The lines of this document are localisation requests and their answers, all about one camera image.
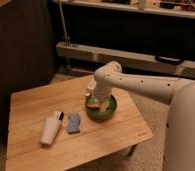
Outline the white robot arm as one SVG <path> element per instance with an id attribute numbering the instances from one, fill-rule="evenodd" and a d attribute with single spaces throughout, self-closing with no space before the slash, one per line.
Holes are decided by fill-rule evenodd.
<path id="1" fill-rule="evenodd" d="M 120 88 L 169 104 L 163 171 L 195 171 L 195 80 L 131 75 L 111 61 L 98 68 L 87 91 L 100 102 Z"/>

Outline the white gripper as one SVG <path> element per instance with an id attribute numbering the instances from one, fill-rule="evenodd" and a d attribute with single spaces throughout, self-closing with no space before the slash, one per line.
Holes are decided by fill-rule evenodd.
<path id="1" fill-rule="evenodd" d="M 94 78 L 92 78 L 87 85 L 87 92 L 91 95 L 87 98 L 87 104 L 96 104 L 96 99 L 106 100 L 111 96 L 112 88 L 101 83 L 97 83 Z M 105 112 L 109 107 L 109 101 L 104 101 L 100 106 L 100 111 Z"/>

